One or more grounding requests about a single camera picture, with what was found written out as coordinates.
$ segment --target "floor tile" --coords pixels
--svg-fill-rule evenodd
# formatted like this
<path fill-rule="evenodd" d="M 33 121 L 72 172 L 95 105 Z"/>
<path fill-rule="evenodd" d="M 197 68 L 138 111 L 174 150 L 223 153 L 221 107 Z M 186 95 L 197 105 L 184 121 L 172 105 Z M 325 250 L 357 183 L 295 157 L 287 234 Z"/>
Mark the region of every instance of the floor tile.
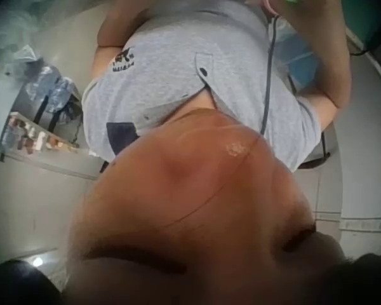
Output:
<path fill-rule="evenodd" d="M 318 200 L 320 169 L 297 170 L 293 176 L 309 201 L 312 211 L 315 211 Z"/>
<path fill-rule="evenodd" d="M 316 227 L 320 233 L 329 235 L 335 240 L 340 241 L 341 232 L 339 229 L 339 222 L 317 220 Z"/>
<path fill-rule="evenodd" d="M 342 213 L 343 178 L 339 151 L 321 167 L 317 212 Z"/>
<path fill-rule="evenodd" d="M 333 154 L 338 149 L 338 143 L 337 143 L 337 135 L 336 130 L 333 124 L 331 124 L 325 131 L 324 131 L 324 139 L 326 143 L 326 152 L 329 152 Z M 320 142 L 314 150 L 311 152 L 311 154 L 306 158 L 306 161 L 313 160 L 316 158 L 323 157 L 323 146 Z"/>

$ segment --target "navy blue patch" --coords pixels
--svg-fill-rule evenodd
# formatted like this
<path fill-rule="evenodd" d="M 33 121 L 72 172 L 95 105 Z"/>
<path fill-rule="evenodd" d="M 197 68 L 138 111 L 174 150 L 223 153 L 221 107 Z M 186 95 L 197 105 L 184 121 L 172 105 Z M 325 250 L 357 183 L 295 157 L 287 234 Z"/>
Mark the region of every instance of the navy blue patch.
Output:
<path fill-rule="evenodd" d="M 133 123 L 107 123 L 106 129 L 115 155 L 139 138 Z"/>

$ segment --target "skin blemish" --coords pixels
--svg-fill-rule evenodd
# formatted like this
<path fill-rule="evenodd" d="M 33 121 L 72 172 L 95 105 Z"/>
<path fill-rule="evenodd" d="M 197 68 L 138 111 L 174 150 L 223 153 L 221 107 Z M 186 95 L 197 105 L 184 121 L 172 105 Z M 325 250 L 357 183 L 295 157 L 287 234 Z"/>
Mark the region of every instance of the skin blemish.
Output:
<path fill-rule="evenodd" d="M 235 142 L 235 143 L 227 144 L 226 150 L 230 156 L 237 157 L 240 154 L 245 152 L 246 147 L 242 145 L 242 143 L 240 142 Z"/>

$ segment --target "light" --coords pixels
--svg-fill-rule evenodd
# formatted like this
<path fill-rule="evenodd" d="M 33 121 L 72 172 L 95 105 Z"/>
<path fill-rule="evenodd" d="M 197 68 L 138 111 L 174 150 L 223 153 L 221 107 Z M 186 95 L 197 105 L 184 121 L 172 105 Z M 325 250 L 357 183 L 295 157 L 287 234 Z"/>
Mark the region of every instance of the light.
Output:
<path fill-rule="evenodd" d="M 36 257 L 33 261 L 32 261 L 32 265 L 34 266 L 34 267 L 39 267 L 39 266 L 41 266 L 42 264 L 44 264 L 44 262 L 43 262 L 43 259 L 42 258 L 40 258 L 40 257 Z"/>

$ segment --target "black cord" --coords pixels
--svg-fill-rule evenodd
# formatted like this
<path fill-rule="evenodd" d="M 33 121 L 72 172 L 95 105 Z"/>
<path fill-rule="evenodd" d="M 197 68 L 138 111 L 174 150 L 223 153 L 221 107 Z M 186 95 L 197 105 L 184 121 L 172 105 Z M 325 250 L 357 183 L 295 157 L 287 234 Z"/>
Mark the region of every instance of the black cord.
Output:
<path fill-rule="evenodd" d="M 271 72 L 272 72 L 272 59 L 274 57 L 274 49 L 275 49 L 275 42 L 277 38 L 277 20 L 279 19 L 279 16 L 276 16 L 274 18 L 274 21 L 272 23 L 273 33 L 272 33 L 272 41 L 269 48 L 269 54 L 268 54 L 268 64 L 267 64 L 267 86 L 265 88 L 265 110 L 264 110 L 264 116 L 262 118 L 262 127 L 261 127 L 261 135 L 264 135 L 265 130 L 267 129 L 267 123 L 268 123 L 268 112 L 269 112 L 269 102 L 271 97 Z"/>
<path fill-rule="evenodd" d="M 76 141 L 77 141 L 77 135 L 79 134 L 79 131 L 80 131 L 81 127 L 82 127 L 82 124 L 83 124 L 83 115 L 81 115 L 81 117 L 79 118 L 79 123 L 77 124 L 76 131 L 75 131 L 75 136 L 72 139 L 72 141 L 70 142 L 71 144 L 75 144 L 76 143 Z"/>

